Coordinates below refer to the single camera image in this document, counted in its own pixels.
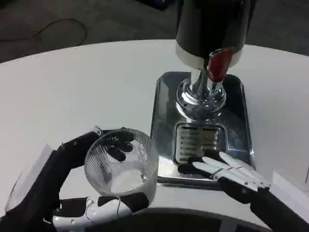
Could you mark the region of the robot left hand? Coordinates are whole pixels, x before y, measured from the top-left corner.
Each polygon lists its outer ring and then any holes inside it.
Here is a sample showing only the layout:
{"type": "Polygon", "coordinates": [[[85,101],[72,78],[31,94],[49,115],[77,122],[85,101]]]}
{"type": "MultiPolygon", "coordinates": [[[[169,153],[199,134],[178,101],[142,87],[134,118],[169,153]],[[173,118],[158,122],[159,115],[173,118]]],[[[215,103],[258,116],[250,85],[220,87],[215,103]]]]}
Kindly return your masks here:
{"type": "Polygon", "coordinates": [[[53,150],[46,146],[28,172],[14,184],[0,218],[3,232],[83,232],[93,226],[130,216],[150,205],[145,193],[60,199],[72,169],[84,165],[88,150],[107,130],[94,130],[53,150]]]}

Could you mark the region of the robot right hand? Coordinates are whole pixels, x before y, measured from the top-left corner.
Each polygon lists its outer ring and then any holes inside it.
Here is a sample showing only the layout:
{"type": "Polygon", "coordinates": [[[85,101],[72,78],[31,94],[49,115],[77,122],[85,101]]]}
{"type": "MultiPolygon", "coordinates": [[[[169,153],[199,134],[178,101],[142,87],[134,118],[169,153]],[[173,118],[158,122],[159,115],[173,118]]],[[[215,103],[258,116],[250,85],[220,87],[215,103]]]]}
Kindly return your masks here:
{"type": "Polygon", "coordinates": [[[269,182],[252,166],[221,151],[208,150],[178,166],[182,174],[215,181],[229,197],[250,210],[274,232],[309,230],[309,193],[278,172],[269,182]]]}

